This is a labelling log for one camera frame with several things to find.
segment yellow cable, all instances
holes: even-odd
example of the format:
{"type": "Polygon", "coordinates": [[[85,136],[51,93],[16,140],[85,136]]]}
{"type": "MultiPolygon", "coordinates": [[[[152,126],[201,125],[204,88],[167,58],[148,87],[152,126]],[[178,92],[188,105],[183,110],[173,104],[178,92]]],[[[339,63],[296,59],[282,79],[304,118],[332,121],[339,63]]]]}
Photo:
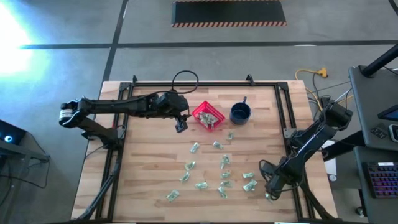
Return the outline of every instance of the yellow cable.
{"type": "MultiPolygon", "coordinates": [[[[294,74],[294,77],[296,78],[296,80],[299,80],[299,78],[297,77],[297,74],[298,74],[299,72],[309,72],[309,73],[316,73],[316,74],[319,74],[318,71],[307,70],[307,69],[299,69],[299,70],[297,70],[297,71],[295,72],[295,74],[294,74]]],[[[317,98],[317,96],[316,96],[316,95],[313,93],[313,91],[310,90],[309,88],[305,87],[305,89],[313,95],[315,101],[318,103],[318,107],[319,107],[320,111],[322,111],[322,106],[321,106],[321,104],[319,103],[319,99],[317,98]]]]}

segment yellow extension cord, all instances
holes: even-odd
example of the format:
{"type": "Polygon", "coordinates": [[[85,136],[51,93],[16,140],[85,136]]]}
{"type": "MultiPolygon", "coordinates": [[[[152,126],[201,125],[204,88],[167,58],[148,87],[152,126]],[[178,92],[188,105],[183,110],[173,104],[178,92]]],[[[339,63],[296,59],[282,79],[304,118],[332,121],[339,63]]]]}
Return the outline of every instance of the yellow extension cord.
{"type": "MultiPolygon", "coordinates": [[[[321,69],[321,70],[319,70],[319,71],[313,71],[313,70],[307,70],[307,69],[299,69],[299,70],[297,70],[296,72],[295,72],[295,74],[294,74],[294,77],[295,77],[295,79],[296,80],[299,80],[299,78],[298,78],[298,74],[299,74],[299,72],[308,72],[308,73],[312,73],[312,74],[317,74],[317,75],[321,75],[323,78],[327,78],[328,77],[328,75],[326,74],[326,69],[325,68],[323,68],[323,69],[321,69]]],[[[315,101],[317,102],[317,104],[318,104],[318,107],[319,107],[319,109],[320,109],[320,111],[322,111],[322,106],[321,106],[321,104],[320,104],[320,102],[319,102],[319,99],[317,98],[317,96],[313,93],[313,91],[312,90],[310,90],[309,88],[307,88],[307,87],[305,87],[305,89],[309,92],[309,93],[311,93],[312,94],[312,96],[314,97],[314,99],[315,99],[315,101]]],[[[352,97],[354,97],[353,95],[351,95],[351,96],[349,96],[349,97],[347,97],[347,100],[348,99],[351,99],[352,97]]],[[[342,102],[344,102],[346,100],[346,98],[344,98],[344,99],[342,99],[342,100],[339,100],[337,103],[342,103],[342,102]]]]}

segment monitor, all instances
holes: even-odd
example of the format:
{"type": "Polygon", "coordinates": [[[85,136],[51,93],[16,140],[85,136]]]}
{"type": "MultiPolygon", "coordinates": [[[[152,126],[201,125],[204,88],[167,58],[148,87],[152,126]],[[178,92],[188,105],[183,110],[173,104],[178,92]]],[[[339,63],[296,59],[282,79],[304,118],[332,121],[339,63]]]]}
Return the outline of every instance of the monitor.
{"type": "Polygon", "coordinates": [[[377,115],[380,119],[398,121],[398,105],[392,106],[377,115]]]}

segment red basket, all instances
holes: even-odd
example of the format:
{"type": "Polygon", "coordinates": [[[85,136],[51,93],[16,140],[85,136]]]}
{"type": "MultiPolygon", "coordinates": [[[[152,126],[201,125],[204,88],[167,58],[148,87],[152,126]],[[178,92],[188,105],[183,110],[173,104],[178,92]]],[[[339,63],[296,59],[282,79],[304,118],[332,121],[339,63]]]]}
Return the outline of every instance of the red basket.
{"type": "Polygon", "coordinates": [[[216,108],[214,108],[214,106],[212,106],[211,104],[209,104],[209,102],[204,101],[203,103],[201,103],[197,108],[195,108],[192,111],[192,116],[195,118],[196,121],[198,121],[203,127],[205,127],[207,129],[207,131],[212,132],[213,130],[215,130],[217,128],[217,126],[219,126],[224,120],[225,117],[222,113],[220,113],[218,110],[216,110],[216,108]],[[218,121],[214,124],[214,129],[211,129],[210,126],[206,127],[205,124],[203,124],[202,122],[200,122],[200,119],[198,118],[198,114],[200,112],[204,112],[204,113],[209,113],[212,114],[213,116],[215,116],[218,121]]]}

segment table leg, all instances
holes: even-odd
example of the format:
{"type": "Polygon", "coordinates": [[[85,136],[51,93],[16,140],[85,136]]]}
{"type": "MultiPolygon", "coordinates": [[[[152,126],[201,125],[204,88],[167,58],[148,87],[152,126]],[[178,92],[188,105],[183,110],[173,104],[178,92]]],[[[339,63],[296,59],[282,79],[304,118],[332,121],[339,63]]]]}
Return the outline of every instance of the table leg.
{"type": "Polygon", "coordinates": [[[352,150],[354,150],[355,146],[365,146],[362,131],[357,131],[347,138],[344,138],[343,140],[340,140],[333,145],[324,148],[323,152],[324,154],[326,154],[326,156],[323,158],[323,160],[328,161],[347,152],[351,152],[352,150]]]}
{"type": "Polygon", "coordinates": [[[368,214],[366,213],[365,203],[363,200],[362,190],[358,189],[358,193],[359,198],[361,199],[361,206],[356,208],[355,213],[357,213],[357,215],[359,215],[360,217],[368,217],[368,214]]]}

